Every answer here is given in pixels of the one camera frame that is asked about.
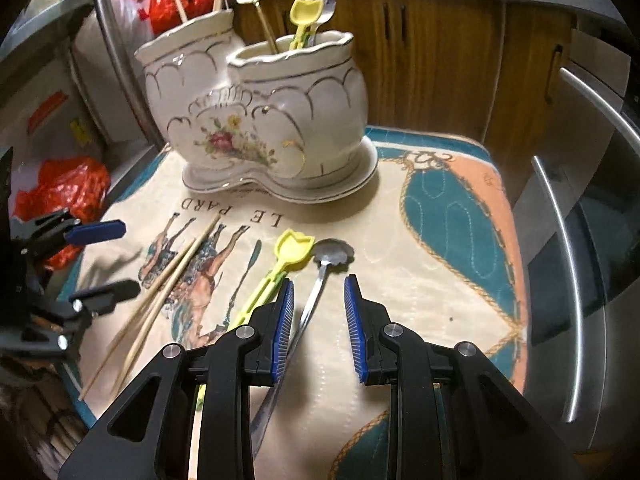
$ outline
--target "rose pattern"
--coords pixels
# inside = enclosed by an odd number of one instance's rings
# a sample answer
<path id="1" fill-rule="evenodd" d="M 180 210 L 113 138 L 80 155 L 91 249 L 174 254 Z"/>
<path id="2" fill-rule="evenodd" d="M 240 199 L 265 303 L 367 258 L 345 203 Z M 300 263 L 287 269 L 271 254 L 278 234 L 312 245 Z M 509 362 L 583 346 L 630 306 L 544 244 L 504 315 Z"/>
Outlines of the rose pattern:
<path id="1" fill-rule="evenodd" d="M 278 162 L 274 156 L 274 150 L 268 150 L 266 143 L 262 142 L 255 133 L 242 129 L 242 119 L 238 115 L 229 115 L 225 124 L 216 117 L 213 119 L 213 124 L 216 127 L 214 132 L 201 126 L 200 131 L 205 134 L 205 140 L 194 141 L 194 144 L 203 147 L 211 158 L 216 159 L 219 155 L 225 155 L 239 160 L 257 162 L 267 167 Z"/>

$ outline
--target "yellow spoon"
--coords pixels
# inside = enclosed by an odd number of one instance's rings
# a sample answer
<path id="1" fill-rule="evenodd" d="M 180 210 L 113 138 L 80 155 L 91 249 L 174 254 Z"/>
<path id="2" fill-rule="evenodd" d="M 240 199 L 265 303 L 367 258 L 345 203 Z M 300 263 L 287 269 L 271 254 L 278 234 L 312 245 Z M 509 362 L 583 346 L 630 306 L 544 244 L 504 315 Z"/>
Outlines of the yellow spoon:
<path id="1" fill-rule="evenodd" d="M 227 329 L 228 332 L 240 325 L 247 324 L 254 309 L 269 301 L 273 291 L 286 275 L 286 267 L 304 261 L 309 256 L 314 241 L 315 238 L 313 236 L 306 236 L 293 229 L 287 229 L 280 235 L 280 238 L 276 241 L 276 246 L 273 248 L 273 253 L 276 255 L 275 266 L 262 279 L 258 287 L 246 301 L 240 314 L 238 314 L 234 322 L 229 325 Z"/>
<path id="2" fill-rule="evenodd" d="M 297 50 L 303 48 L 306 43 L 305 31 L 310 25 L 313 25 L 324 7 L 324 0 L 296 0 L 289 11 L 289 19 L 291 23 L 298 26 L 296 37 L 289 45 L 289 50 Z"/>

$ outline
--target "spoon head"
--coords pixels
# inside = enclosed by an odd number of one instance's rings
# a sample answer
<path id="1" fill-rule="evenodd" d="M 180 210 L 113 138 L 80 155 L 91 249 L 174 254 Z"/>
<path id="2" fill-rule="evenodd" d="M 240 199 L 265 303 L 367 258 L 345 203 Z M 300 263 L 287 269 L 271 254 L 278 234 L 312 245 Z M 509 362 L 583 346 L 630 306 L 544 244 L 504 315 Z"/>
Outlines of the spoon head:
<path id="1" fill-rule="evenodd" d="M 353 260 L 353 247 L 344 240 L 325 238 L 317 241 L 311 249 L 314 261 L 329 262 L 331 266 L 346 265 Z"/>

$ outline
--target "metal pole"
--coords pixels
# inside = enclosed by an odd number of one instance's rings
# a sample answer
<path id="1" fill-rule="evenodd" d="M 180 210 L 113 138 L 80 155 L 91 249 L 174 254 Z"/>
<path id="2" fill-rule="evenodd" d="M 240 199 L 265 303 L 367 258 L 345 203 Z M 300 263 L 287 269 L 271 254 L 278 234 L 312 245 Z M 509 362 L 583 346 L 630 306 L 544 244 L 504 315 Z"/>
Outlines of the metal pole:
<path id="1" fill-rule="evenodd" d="M 98 24 L 102 31 L 107 53 L 111 58 L 113 69 L 115 70 L 120 87 L 125 98 L 131 107 L 142 133 L 148 142 L 155 146 L 158 151 L 162 150 L 166 141 L 162 138 L 160 130 L 151 115 L 151 110 L 146 104 L 146 99 L 136 77 L 133 73 L 129 56 L 122 43 L 122 37 L 118 30 L 111 0 L 96 0 L 95 13 L 98 17 Z"/>

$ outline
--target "metal spoon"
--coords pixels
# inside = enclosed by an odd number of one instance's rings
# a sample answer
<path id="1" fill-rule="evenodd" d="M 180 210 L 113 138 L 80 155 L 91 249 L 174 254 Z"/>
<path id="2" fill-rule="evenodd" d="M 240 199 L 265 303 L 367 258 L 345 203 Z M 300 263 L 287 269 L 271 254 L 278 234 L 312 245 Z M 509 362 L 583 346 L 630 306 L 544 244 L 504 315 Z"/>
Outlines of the metal spoon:
<path id="1" fill-rule="evenodd" d="M 289 345 L 284 374 L 276 385 L 269 389 L 267 395 L 262 401 L 262 404 L 260 405 L 260 408 L 258 408 L 258 411 L 254 416 L 254 420 L 251 421 L 251 448 L 254 459 L 260 451 L 260 446 L 262 445 L 264 434 L 267 431 L 267 425 L 271 418 L 271 413 L 273 413 L 276 400 L 278 399 L 278 394 L 280 393 L 280 387 L 282 386 L 284 377 L 287 373 L 287 367 L 289 367 L 293 354 L 298 347 L 298 343 L 305 333 L 306 327 L 311 321 L 311 317 L 313 316 L 316 305 L 318 304 L 318 299 L 320 298 L 320 293 L 322 292 L 324 281 L 327 276 L 327 270 L 329 267 L 347 265 L 351 260 L 353 260 L 354 252 L 353 248 L 347 242 L 337 240 L 336 238 L 326 238 L 325 240 L 320 240 L 314 244 L 311 249 L 311 254 L 314 261 L 320 264 L 320 269 L 318 271 L 318 277 L 316 278 L 314 287 L 311 289 L 311 294 L 309 295 L 308 300 L 306 300 L 305 308 L 302 311 L 298 330 L 296 330 L 296 333 Z"/>

